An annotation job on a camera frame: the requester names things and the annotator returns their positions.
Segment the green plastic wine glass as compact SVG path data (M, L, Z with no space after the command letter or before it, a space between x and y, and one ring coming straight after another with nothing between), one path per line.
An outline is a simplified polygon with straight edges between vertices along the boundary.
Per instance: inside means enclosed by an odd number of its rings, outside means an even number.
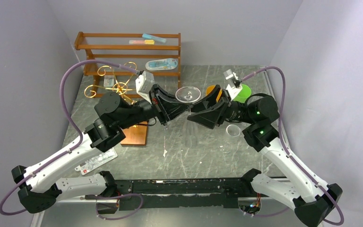
M239 102L239 103L245 103L245 101L251 96L252 90L248 85L240 84L241 90L239 93L235 96L233 101Z

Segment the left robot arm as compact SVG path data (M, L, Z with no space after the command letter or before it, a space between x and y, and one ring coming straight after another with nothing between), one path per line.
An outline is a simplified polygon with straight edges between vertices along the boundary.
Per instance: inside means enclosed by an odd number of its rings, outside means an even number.
M190 104L154 84L148 100L127 103L118 93L104 94L95 105L98 118L61 150L33 166L17 166L12 176L18 184L20 203L29 213L50 208L55 202L97 195L109 199L118 195L117 184L108 171L90 177L65 178L64 174L80 163L109 151L125 139L124 129L157 119L162 125L175 119Z

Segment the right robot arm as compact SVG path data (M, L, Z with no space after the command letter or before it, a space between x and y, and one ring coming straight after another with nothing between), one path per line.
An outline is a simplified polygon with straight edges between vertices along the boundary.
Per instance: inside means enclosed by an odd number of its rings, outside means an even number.
M285 184L259 170L250 170L248 179L241 183L243 194L267 195L293 210L308 227L316 227L326 221L327 215L337 208L342 188L336 183L327 183L311 171L287 147L281 131L273 127L272 123L279 119L279 110L272 96L258 93L255 101L240 103L233 101L226 90L215 86L190 110L188 120L209 129L223 122L248 123L249 126L243 130L247 144L270 160L290 181L290 184Z

